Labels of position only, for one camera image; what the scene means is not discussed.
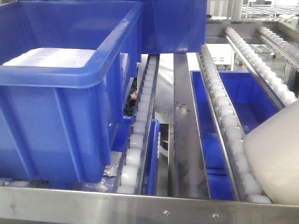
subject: metal screw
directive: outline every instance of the metal screw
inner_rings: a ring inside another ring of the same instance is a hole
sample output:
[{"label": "metal screw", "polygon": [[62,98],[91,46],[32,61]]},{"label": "metal screw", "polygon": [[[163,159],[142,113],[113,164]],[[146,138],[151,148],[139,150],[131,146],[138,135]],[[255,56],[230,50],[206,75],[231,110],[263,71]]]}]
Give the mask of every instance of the metal screw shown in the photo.
[{"label": "metal screw", "polygon": [[166,216],[170,216],[170,215],[171,215],[171,212],[168,211],[168,210],[165,210],[165,211],[163,212],[163,214],[166,215]]},{"label": "metal screw", "polygon": [[220,215],[215,213],[215,214],[212,215],[212,218],[220,218]]}]

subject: white plastic roll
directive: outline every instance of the white plastic roll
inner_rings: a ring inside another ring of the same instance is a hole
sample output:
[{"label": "white plastic roll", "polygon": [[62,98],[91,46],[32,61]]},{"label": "white plastic roll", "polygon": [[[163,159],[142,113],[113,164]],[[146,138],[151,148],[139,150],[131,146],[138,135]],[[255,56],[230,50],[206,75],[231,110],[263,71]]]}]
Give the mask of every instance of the white plastic roll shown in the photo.
[{"label": "white plastic roll", "polygon": [[140,165],[141,149],[128,148],[126,156],[126,165],[139,166]]},{"label": "white plastic roll", "polygon": [[213,89],[213,94],[215,98],[224,97],[226,95],[226,91],[224,89]]},{"label": "white plastic roll", "polygon": [[243,173],[241,178],[247,195],[260,195],[262,193],[261,187],[251,173]]},{"label": "white plastic roll", "polygon": [[261,71],[263,73],[264,79],[268,80],[276,77],[276,74],[273,71]]},{"label": "white plastic roll", "polygon": [[284,46],[284,45],[286,45],[288,42],[287,41],[281,41],[281,42],[279,42],[279,45],[280,46]]},{"label": "white plastic roll", "polygon": [[286,104],[289,105],[290,102],[292,102],[293,99],[295,99],[295,94],[292,91],[286,91],[284,92],[282,96],[282,101]]},{"label": "white plastic roll", "polygon": [[234,155],[235,156],[235,162],[237,167],[239,168],[240,173],[249,173],[249,165],[247,163],[246,156],[243,154]]},{"label": "white plastic roll", "polygon": [[143,94],[151,94],[152,88],[150,87],[143,87],[142,93]]},{"label": "white plastic roll", "polygon": [[287,85],[285,85],[285,84],[277,84],[277,85],[275,85],[275,86],[273,86],[274,87],[274,91],[275,91],[275,93],[279,96],[280,95],[280,93],[282,92],[282,91],[288,91],[288,86]]},{"label": "white plastic roll", "polygon": [[142,94],[140,97],[140,102],[150,102],[150,94]]},{"label": "white plastic roll", "polygon": [[147,74],[145,76],[145,80],[153,81],[154,80],[154,76]]},{"label": "white plastic roll", "polygon": [[277,35],[273,35],[273,36],[271,37],[272,40],[276,40],[276,39],[278,39],[278,38],[280,38],[280,37],[277,36]]},{"label": "white plastic roll", "polygon": [[244,141],[240,139],[233,139],[230,142],[231,149],[234,155],[244,154]]},{"label": "white plastic roll", "polygon": [[223,89],[223,84],[221,82],[211,83],[212,90]]},{"label": "white plastic roll", "polygon": [[281,84],[281,79],[278,77],[274,77],[272,79],[269,80],[269,85],[274,89],[274,85],[279,85]]},{"label": "white plastic roll", "polygon": [[145,80],[144,81],[144,87],[153,87],[153,81],[150,81],[150,80]]},{"label": "white plastic roll", "polygon": [[119,194],[130,194],[130,195],[132,195],[135,192],[135,187],[133,187],[133,186],[125,186],[125,185],[118,186],[116,192],[119,193]]},{"label": "white plastic roll", "polygon": [[229,105],[229,99],[228,99],[228,97],[218,97],[216,99],[216,104],[218,107],[220,107],[222,105]]},{"label": "white plastic roll", "polygon": [[148,70],[155,70],[156,65],[155,64],[149,64]]},{"label": "white plastic roll", "polygon": [[206,70],[208,71],[217,71],[217,68],[215,65],[208,65],[206,66]]},{"label": "white plastic roll", "polygon": [[266,195],[278,204],[299,205],[299,102],[288,105],[244,139],[244,151]]},{"label": "white plastic roll", "polygon": [[276,38],[275,41],[276,41],[277,43],[280,43],[280,42],[283,41],[283,39],[280,37],[280,38]]},{"label": "white plastic roll", "polygon": [[250,60],[250,61],[252,61],[253,59],[255,59],[256,58],[256,53],[249,53],[248,54],[248,56],[247,56],[247,58]]},{"label": "white plastic roll", "polygon": [[148,112],[147,111],[138,111],[136,113],[136,121],[146,122],[147,119],[148,119]]},{"label": "white plastic roll", "polygon": [[218,72],[217,71],[208,71],[207,73],[208,73],[209,77],[218,76]]},{"label": "white plastic roll", "polygon": [[138,166],[125,165],[121,172],[121,185],[135,187],[137,183]]},{"label": "white plastic roll", "polygon": [[132,134],[130,138],[130,148],[142,149],[143,146],[143,135]]},{"label": "white plastic roll", "polygon": [[11,181],[8,186],[18,188],[29,188],[31,187],[31,183],[28,181]]},{"label": "white plastic roll", "polygon": [[224,115],[234,115],[234,109],[230,105],[222,105],[219,107],[221,117]]},{"label": "white plastic roll", "polygon": [[211,77],[209,77],[210,84],[215,83],[215,82],[218,83],[220,81],[221,81],[221,79],[220,79],[219,76],[211,76]]},{"label": "white plastic roll", "polygon": [[268,66],[263,66],[263,67],[259,68],[259,71],[264,75],[265,73],[271,72],[271,68]]},{"label": "white plastic roll", "polygon": [[149,64],[156,65],[156,60],[155,60],[155,59],[150,59],[150,60],[149,60]]},{"label": "white plastic roll", "polygon": [[155,70],[154,69],[147,70],[146,74],[153,76],[155,74]]},{"label": "white plastic roll", "polygon": [[149,111],[149,106],[150,106],[149,102],[140,102],[138,104],[138,111],[146,111],[146,112],[148,112]]},{"label": "white plastic roll", "polygon": [[262,59],[259,58],[259,57],[256,57],[255,59],[252,60],[252,63],[253,63],[254,65],[257,65],[259,62],[263,62]]},{"label": "white plastic roll", "polygon": [[256,68],[261,71],[264,67],[266,67],[266,63],[265,62],[259,62],[256,64]]},{"label": "white plastic roll", "polygon": [[221,120],[226,128],[238,125],[238,118],[235,115],[223,115]]},{"label": "white plastic roll", "polygon": [[248,195],[248,201],[253,203],[271,204],[270,199],[263,195]]},{"label": "white plastic roll", "polygon": [[230,141],[234,139],[242,139],[242,130],[236,126],[225,126],[225,132],[228,135]]},{"label": "white plastic roll", "polygon": [[134,134],[144,134],[145,133],[145,122],[136,121],[133,126],[133,133]]}]

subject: blue plastic bin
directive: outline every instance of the blue plastic bin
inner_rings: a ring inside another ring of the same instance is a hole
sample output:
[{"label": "blue plastic bin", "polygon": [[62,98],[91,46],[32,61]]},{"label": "blue plastic bin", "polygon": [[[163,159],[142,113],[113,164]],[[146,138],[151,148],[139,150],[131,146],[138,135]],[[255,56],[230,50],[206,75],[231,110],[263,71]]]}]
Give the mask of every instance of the blue plastic bin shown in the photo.
[{"label": "blue plastic bin", "polygon": [[201,52],[207,0],[141,0],[142,53]]},{"label": "blue plastic bin", "polygon": [[[245,133],[249,133],[277,113],[277,109],[250,73],[220,71],[219,74]],[[210,113],[202,77],[199,71],[193,71],[192,77],[211,196],[215,200],[233,200],[224,157]]]},{"label": "blue plastic bin", "polygon": [[219,137],[214,127],[201,74],[199,71],[193,71],[192,77],[198,110],[199,131],[206,162],[211,198],[214,200],[234,200]]},{"label": "blue plastic bin", "polygon": [[278,112],[250,73],[221,71],[219,74],[246,134]]},{"label": "blue plastic bin", "polygon": [[0,64],[36,48],[94,49],[82,68],[0,66],[0,177],[98,182],[136,75],[142,4],[0,6]]}]

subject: white plastic roller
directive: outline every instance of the white plastic roller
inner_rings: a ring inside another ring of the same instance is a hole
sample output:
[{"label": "white plastic roller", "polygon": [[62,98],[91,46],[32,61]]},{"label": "white plastic roller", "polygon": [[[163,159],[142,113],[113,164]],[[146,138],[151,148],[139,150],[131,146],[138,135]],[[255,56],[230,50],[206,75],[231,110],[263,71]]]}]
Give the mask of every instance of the white plastic roller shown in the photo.
[{"label": "white plastic roller", "polygon": [[132,134],[130,138],[130,148],[142,149],[142,146],[143,146],[143,135]]},{"label": "white plastic roller", "polygon": [[134,194],[135,192],[135,187],[133,186],[118,186],[117,188],[117,193],[120,193],[120,194]]},{"label": "white plastic roller", "polygon": [[137,183],[138,166],[125,165],[121,172],[121,185],[135,187]]},{"label": "white plastic roller", "polygon": [[266,120],[244,139],[250,170],[274,203],[299,205],[298,124],[297,101]]},{"label": "white plastic roller", "polygon": [[126,165],[139,166],[140,165],[141,149],[128,148],[126,156]]}]

